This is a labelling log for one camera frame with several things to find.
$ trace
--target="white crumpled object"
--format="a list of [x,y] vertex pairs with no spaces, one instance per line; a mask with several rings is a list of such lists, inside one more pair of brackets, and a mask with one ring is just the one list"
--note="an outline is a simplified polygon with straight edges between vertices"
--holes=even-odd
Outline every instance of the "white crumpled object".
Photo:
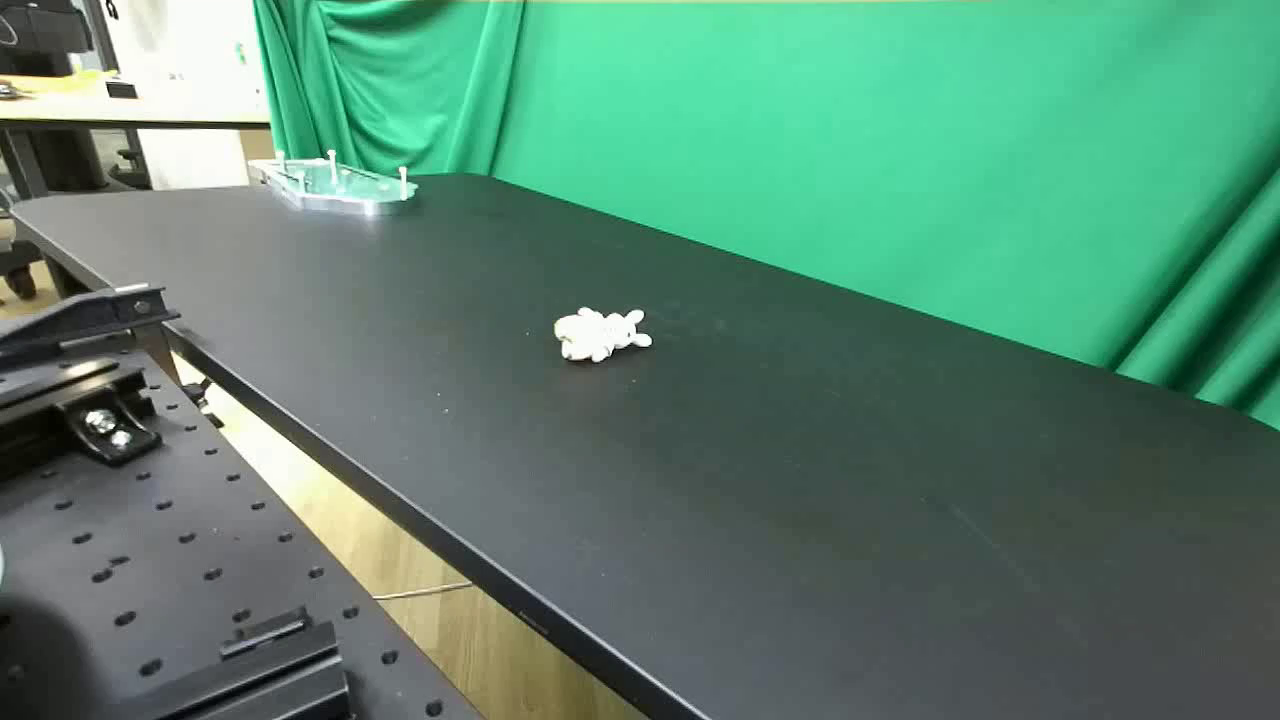
[[612,352],[624,352],[624,348],[652,348],[652,336],[640,332],[640,320],[644,312],[632,308],[628,316],[624,312],[592,312],[592,308],[580,308],[572,316],[560,316],[556,320],[556,340],[560,340],[560,356],[572,360],[572,364],[604,364]]

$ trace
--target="black table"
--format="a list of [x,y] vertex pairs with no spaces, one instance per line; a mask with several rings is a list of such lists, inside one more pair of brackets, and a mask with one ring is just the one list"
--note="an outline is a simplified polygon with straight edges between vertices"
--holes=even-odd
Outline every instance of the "black table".
[[[656,716],[1276,716],[1280,440],[492,180],[16,208]],[[556,356],[580,304],[652,352]]]

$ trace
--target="green fabric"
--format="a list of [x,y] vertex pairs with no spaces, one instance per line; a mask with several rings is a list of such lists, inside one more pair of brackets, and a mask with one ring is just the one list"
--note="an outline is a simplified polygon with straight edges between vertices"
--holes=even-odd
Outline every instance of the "green fabric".
[[[412,112],[320,76],[440,52],[432,88],[360,76],[452,124],[412,128],[432,136],[416,168],[492,172],[1280,424],[1272,0],[448,4],[392,36],[280,8],[320,4],[260,4],[292,28],[264,44],[328,40],[344,72],[292,72],[280,44],[272,92],[316,76],[292,88],[340,100],[312,124],[356,116],[356,152]],[[304,116],[272,108],[276,132]]]
[[512,0],[256,0],[276,148],[492,172],[520,16]]

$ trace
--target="floor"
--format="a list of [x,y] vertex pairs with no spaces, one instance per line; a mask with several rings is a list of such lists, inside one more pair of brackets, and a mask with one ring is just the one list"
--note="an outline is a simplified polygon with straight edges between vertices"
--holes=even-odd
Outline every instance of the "floor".
[[[52,304],[48,272],[36,272],[32,304],[0,288],[0,320]],[[388,516],[348,492],[300,448],[276,436],[228,392],[208,408],[232,448],[284,496],[336,560],[392,612],[392,620],[444,668],[444,676],[492,720],[628,720],[640,716],[568,656],[488,600]]]

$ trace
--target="green curtain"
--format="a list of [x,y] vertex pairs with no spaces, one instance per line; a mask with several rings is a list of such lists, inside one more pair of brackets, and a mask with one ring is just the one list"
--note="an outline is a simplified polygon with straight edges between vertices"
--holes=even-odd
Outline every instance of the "green curtain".
[[1276,0],[528,4],[488,36],[488,4],[452,12],[412,48],[464,48],[440,116],[484,164],[428,168],[1280,424]]
[[272,140],[412,176],[492,172],[520,0],[256,0]]

